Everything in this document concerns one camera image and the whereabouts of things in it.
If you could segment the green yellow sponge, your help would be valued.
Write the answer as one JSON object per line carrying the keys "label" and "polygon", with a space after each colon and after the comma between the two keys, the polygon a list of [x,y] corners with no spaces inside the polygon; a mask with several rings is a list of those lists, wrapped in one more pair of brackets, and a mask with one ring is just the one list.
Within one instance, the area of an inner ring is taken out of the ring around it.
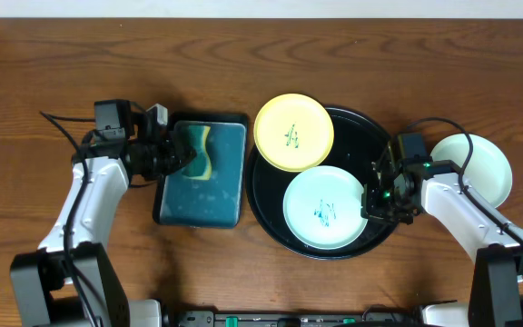
{"label": "green yellow sponge", "polygon": [[212,176],[212,162],[206,149],[211,127],[186,125],[181,130],[185,142],[195,151],[195,157],[182,169],[182,175],[193,180],[207,181]]}

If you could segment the mint plate with large scribble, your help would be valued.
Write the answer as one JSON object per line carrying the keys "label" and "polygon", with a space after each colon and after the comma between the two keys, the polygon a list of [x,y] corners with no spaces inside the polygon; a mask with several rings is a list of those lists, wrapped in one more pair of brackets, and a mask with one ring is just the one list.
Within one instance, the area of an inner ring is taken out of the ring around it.
{"label": "mint plate with large scribble", "polygon": [[356,241],[367,220],[361,216],[364,188],[351,173],[322,165],[299,173],[282,201],[293,235],[319,250],[338,250]]}

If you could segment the mint plate with small scribble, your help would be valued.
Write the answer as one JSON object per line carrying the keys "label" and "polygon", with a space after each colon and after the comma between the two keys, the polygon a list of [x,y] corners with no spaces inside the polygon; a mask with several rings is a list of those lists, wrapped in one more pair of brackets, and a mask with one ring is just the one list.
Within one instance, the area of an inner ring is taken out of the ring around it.
{"label": "mint plate with small scribble", "polygon": [[[512,189],[510,163],[503,152],[488,139],[474,134],[470,139],[473,152],[464,176],[485,200],[498,208],[506,201]],[[451,160],[461,167],[468,153],[467,137],[464,134],[453,134],[439,141],[430,155],[434,161]]]}

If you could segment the yellow plate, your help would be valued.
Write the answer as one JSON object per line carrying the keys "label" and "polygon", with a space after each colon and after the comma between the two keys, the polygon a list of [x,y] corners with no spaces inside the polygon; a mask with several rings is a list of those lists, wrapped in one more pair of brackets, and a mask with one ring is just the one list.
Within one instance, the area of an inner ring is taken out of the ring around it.
{"label": "yellow plate", "polygon": [[281,94],[258,112],[253,137],[267,163],[298,173],[326,159],[333,146],[334,127],[318,101],[304,94]]}

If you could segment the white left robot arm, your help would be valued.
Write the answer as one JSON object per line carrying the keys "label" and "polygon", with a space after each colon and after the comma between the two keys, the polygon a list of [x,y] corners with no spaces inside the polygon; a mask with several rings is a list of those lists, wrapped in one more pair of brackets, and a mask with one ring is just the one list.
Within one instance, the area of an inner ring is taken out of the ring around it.
{"label": "white left robot arm", "polygon": [[175,173],[195,150],[169,137],[81,144],[73,181],[50,233],[10,266],[24,326],[162,326],[161,304],[129,301],[106,247],[130,180]]}

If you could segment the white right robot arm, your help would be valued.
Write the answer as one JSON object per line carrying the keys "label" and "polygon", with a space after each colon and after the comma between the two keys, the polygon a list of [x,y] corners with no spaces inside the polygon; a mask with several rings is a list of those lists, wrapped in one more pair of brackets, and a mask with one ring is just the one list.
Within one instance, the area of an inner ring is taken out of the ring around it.
{"label": "white right robot arm", "polygon": [[385,172],[362,195],[364,218],[395,225],[426,213],[474,263],[469,302],[420,308],[429,326],[523,326],[523,230],[498,212],[448,163]]}

